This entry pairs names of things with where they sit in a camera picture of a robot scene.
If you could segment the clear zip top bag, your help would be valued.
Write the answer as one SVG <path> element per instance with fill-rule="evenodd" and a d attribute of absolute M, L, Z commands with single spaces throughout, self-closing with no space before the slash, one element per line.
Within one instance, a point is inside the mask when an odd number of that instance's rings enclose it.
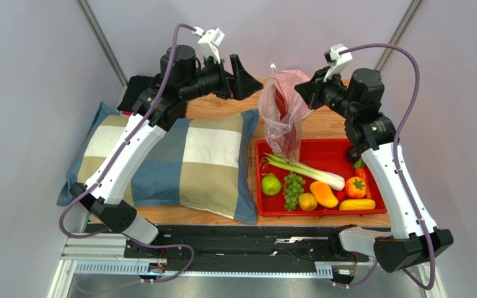
<path fill-rule="evenodd" d="M 280 70 L 274 63 L 270 68 L 271 76 L 258 101 L 258 111 L 265 123 L 265 140 L 284 161 L 298 161 L 302 119 L 307 106 L 294 87 L 308 81 L 309 77 L 300 70 Z"/>

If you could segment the red toy lobster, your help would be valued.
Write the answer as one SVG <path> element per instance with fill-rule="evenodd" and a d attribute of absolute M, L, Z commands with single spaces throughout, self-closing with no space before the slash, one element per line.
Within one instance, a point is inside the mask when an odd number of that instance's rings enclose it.
<path fill-rule="evenodd" d="M 284 160 L 297 161 L 300 157 L 301 140 L 294 113 L 299 111 L 299 108 L 295 108 L 292 96 L 287 97 L 280 87 L 275 87 L 274 102 L 277 114 L 273 126 L 273 151 Z"/>

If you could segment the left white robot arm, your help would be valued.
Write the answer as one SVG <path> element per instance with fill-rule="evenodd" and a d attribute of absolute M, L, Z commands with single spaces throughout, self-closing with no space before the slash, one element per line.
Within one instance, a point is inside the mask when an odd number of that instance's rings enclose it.
<path fill-rule="evenodd" d="M 185 114 L 189 101 L 210 94 L 241 101 L 263 89 L 240 58 L 231 54 L 232 72 L 224 68 L 217 51 L 203 55 L 188 45 L 173 45 L 160 59 L 160 73 L 134 103 L 123 133 L 105 161 L 84 183 L 70 187 L 71 205 L 81 204 L 109 231 L 134 242 L 151 244 L 157 227 L 126 203 L 124 193 L 151 149 Z"/>

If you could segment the toy celery stalk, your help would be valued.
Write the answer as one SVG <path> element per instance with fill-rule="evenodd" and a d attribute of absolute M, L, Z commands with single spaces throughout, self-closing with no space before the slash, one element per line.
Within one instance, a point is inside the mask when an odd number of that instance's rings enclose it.
<path fill-rule="evenodd" d="M 312 168 L 299 161 L 285 161 L 278 155 L 270 153 L 265 153 L 265 156 L 262 158 L 262 160 L 266 161 L 269 165 L 275 166 L 277 168 L 300 174 L 315 181 L 328 184 L 331 188 L 337 191 L 341 191 L 345 187 L 345 179 L 340 175 Z"/>

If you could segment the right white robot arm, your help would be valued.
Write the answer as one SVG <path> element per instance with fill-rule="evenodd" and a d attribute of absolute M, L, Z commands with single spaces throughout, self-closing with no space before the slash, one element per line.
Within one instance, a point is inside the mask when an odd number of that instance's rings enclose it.
<path fill-rule="evenodd" d="M 380 112 L 384 84 L 379 71 L 360 68 L 345 86 L 339 74 L 325 79 L 328 68 L 294 90 L 310 109 L 330 108 L 345 119 L 345 133 L 370 171 L 386 206 L 391 231 L 381 233 L 354 225 L 338 228 L 337 245 L 376 258 L 392 273 L 434 260 L 454 238 L 429 215 L 404 165 L 402 148 L 394 144 L 396 129 Z"/>

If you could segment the green toy apple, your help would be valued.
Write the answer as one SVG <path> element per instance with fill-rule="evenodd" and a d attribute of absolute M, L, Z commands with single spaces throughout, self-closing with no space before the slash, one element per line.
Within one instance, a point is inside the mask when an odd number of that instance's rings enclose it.
<path fill-rule="evenodd" d="M 273 173 L 269 173 L 261 179 L 261 191 L 266 196 L 277 195 L 281 188 L 280 180 Z"/>

